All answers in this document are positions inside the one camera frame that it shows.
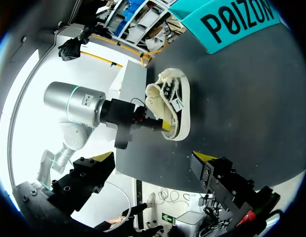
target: black machine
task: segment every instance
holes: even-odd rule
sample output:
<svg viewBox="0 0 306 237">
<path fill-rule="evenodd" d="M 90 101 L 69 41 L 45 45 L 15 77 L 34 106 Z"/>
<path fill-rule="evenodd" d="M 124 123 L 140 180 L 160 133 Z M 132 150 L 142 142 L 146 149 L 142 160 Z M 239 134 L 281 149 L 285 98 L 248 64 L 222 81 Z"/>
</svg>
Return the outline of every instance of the black machine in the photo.
<svg viewBox="0 0 306 237">
<path fill-rule="evenodd" d="M 52 181 L 52 191 L 28 182 L 16 186 L 13 194 L 22 213 L 35 230 L 46 235 L 82 233 L 112 236 L 85 226 L 70 215 L 74 210 L 79 211 L 92 193 L 101 191 L 115 168 L 113 153 L 107 153 L 99 160 L 80 158 L 73 165 L 74 169 L 69 174 Z M 256 193 L 253 181 L 237 174 L 228 159 L 212 158 L 194 152 L 191 156 L 191 169 L 205 193 L 213 194 L 222 209 L 231 215 L 224 233 L 215 235 L 213 230 L 220 223 L 208 213 L 202 226 L 202 236 L 209 233 L 212 236 L 252 237 L 261 233 L 266 227 L 266 219 L 275 214 L 271 210 L 280 196 L 269 187 Z"/>
<path fill-rule="evenodd" d="M 259 235 L 266 228 L 266 220 L 281 211 L 271 211 L 280 200 L 280 195 L 273 193 L 267 186 L 255 192 L 254 181 L 246 180 L 232 169 L 232 162 L 226 158 L 210 157 L 193 152 L 191 170 L 200 180 L 206 194 L 213 194 L 222 209 L 230 214 L 224 233 L 220 236 L 252 237 Z M 218 216 L 204 225 L 203 234 L 218 228 Z"/>
</svg>

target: white cable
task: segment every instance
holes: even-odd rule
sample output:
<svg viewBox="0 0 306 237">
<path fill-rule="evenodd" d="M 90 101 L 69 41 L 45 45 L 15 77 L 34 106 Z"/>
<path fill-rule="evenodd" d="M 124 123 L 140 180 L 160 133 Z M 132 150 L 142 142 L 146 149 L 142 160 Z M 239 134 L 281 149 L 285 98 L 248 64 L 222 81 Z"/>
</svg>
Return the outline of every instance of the white cable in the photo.
<svg viewBox="0 0 306 237">
<path fill-rule="evenodd" d="M 110 231 L 115 230 L 116 228 L 120 227 L 125 221 L 127 221 L 127 219 L 128 219 L 129 216 L 130 216 L 130 213 L 131 213 L 131 202 L 130 202 L 130 199 L 128 198 L 127 194 L 126 194 L 122 189 L 120 189 L 118 186 L 116 186 L 116 185 L 114 185 L 114 184 L 112 184 L 112 183 L 110 183 L 110 182 L 108 182 L 108 181 L 105 181 L 105 182 L 106 182 L 107 184 L 111 184 L 113 187 L 115 187 L 115 188 L 118 189 L 121 193 L 123 193 L 123 195 L 127 198 L 128 203 L 129 203 L 129 212 L 128 212 L 127 216 L 126 216 L 126 217 L 124 218 L 124 220 L 123 220 L 122 222 L 120 222 L 119 224 L 117 224 L 117 225 L 115 225 L 114 227 L 112 227 L 112 228 L 110 228 L 110 229 L 104 231 L 104 232 L 107 233 L 107 232 L 110 232 Z"/>
</svg>

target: white box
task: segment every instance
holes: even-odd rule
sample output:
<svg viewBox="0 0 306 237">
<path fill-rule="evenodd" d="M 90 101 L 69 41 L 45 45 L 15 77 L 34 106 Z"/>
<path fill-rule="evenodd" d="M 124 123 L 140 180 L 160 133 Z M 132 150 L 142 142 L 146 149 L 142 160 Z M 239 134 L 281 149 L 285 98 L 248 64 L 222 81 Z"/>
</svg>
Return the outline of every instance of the white box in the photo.
<svg viewBox="0 0 306 237">
<path fill-rule="evenodd" d="M 145 33 L 145 28 L 142 26 L 135 26 L 133 29 L 129 29 L 129 35 L 126 38 L 127 41 L 137 42 L 143 38 Z"/>
<path fill-rule="evenodd" d="M 158 17 L 159 17 L 159 14 L 155 10 L 150 9 L 142 17 L 142 19 L 139 20 L 138 24 L 145 26 L 145 27 L 151 27 Z"/>
</svg>

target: robotic arm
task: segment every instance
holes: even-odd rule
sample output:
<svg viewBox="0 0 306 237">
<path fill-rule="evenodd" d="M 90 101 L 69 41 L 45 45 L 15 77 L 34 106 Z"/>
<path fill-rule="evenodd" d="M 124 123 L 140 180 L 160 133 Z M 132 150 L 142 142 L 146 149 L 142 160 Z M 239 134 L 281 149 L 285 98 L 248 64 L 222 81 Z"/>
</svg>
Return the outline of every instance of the robotic arm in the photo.
<svg viewBox="0 0 306 237">
<path fill-rule="evenodd" d="M 117 129 L 115 147 L 126 149 L 130 140 L 131 126 L 146 126 L 165 130 L 163 120 L 146 118 L 147 109 L 135 104 L 112 99 L 106 100 L 105 93 L 82 86 L 53 82 L 44 95 L 44 103 L 60 113 L 60 124 L 64 133 L 62 149 L 53 154 L 46 150 L 42 156 L 38 181 L 50 187 L 50 169 L 62 174 L 75 151 L 87 143 L 93 130 L 105 123 Z"/>
</svg>

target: canvas shoe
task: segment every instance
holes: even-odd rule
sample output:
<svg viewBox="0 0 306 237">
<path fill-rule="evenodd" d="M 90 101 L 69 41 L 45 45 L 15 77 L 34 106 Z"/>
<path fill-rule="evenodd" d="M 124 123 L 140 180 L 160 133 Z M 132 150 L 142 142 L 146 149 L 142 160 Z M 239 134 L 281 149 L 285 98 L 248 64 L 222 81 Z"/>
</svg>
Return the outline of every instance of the canvas shoe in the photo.
<svg viewBox="0 0 306 237">
<path fill-rule="evenodd" d="M 157 82 L 146 87 L 145 104 L 157 119 L 169 123 L 170 131 L 162 132 L 168 140 L 184 140 L 190 132 L 190 86 L 185 74 L 168 68 Z"/>
</svg>

